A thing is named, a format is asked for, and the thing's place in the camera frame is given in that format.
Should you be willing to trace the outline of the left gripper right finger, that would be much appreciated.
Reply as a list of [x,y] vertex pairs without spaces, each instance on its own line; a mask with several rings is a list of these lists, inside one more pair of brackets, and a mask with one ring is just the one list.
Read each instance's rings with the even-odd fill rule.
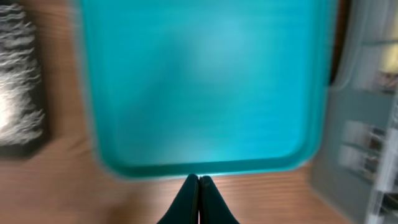
[[210,176],[200,178],[200,224],[239,224]]

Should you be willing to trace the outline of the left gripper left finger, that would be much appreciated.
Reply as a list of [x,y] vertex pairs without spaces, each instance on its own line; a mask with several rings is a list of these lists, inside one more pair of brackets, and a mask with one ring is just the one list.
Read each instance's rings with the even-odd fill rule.
[[199,178],[190,174],[158,224],[198,224]]

